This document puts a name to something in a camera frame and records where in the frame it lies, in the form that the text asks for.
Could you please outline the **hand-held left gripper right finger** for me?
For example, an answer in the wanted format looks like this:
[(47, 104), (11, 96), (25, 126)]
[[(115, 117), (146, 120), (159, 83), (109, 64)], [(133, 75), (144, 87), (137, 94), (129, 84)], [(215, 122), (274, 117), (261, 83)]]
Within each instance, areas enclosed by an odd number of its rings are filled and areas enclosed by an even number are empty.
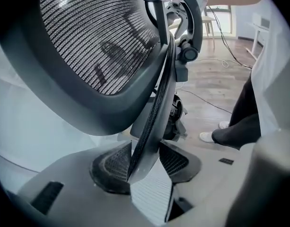
[(161, 141), (160, 160), (173, 184), (165, 227), (225, 227), (253, 148), (219, 151)]

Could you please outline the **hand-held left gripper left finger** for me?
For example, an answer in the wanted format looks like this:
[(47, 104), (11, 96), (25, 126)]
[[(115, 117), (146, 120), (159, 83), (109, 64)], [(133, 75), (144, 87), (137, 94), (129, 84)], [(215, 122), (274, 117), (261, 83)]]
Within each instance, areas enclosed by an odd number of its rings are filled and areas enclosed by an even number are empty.
[(144, 180), (126, 180), (132, 143), (120, 141), (66, 155), (18, 191), (54, 227), (160, 227), (166, 182), (159, 168)]

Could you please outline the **dark-framed window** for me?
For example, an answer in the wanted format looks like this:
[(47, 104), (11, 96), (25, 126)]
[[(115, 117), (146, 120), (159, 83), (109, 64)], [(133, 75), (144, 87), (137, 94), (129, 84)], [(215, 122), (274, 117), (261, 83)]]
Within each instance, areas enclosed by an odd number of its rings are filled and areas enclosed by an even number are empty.
[(224, 34), (232, 33), (231, 7), (228, 5), (207, 6), (205, 13), (213, 18), (212, 27), (215, 33), (220, 33), (220, 28)]

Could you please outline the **black trousers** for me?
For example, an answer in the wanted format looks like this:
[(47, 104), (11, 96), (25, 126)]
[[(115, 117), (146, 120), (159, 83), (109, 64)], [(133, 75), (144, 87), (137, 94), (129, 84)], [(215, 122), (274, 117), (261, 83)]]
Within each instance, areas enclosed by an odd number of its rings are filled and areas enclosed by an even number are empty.
[(249, 77), (234, 106), (228, 127), (214, 130), (211, 138), (214, 143), (240, 149), (245, 144), (257, 142), (260, 137), (258, 109)]

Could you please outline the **white standing desk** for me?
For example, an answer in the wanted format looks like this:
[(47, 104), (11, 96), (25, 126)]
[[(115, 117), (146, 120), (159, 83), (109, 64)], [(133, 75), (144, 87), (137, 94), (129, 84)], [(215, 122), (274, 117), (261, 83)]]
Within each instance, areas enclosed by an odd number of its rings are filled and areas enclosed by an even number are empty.
[(258, 45), (258, 37), (261, 33), (269, 33), (269, 28), (261, 27), (250, 22), (247, 22), (247, 24), (255, 30), (255, 35), (254, 35), (252, 49), (248, 49), (247, 47), (245, 47), (245, 49), (254, 58), (254, 60), (257, 61), (257, 57), (255, 56), (255, 50)]

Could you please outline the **white box device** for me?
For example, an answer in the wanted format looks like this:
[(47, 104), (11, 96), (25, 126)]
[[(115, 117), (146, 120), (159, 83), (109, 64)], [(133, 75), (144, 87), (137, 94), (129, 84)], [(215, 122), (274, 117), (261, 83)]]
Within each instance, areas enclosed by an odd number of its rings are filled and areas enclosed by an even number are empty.
[(252, 15), (252, 22), (254, 25), (269, 30), (270, 28), (270, 21), (269, 19), (266, 19), (264, 17), (262, 17), (260, 14), (258, 13), (253, 13)]

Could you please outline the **person in white coat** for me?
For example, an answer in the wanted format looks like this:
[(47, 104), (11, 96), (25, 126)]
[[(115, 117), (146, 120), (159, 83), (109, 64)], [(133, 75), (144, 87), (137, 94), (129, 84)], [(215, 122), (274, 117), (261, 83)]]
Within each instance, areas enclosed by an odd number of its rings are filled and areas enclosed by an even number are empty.
[(272, 0), (270, 28), (252, 73), (261, 135), (290, 128), (290, 27)]

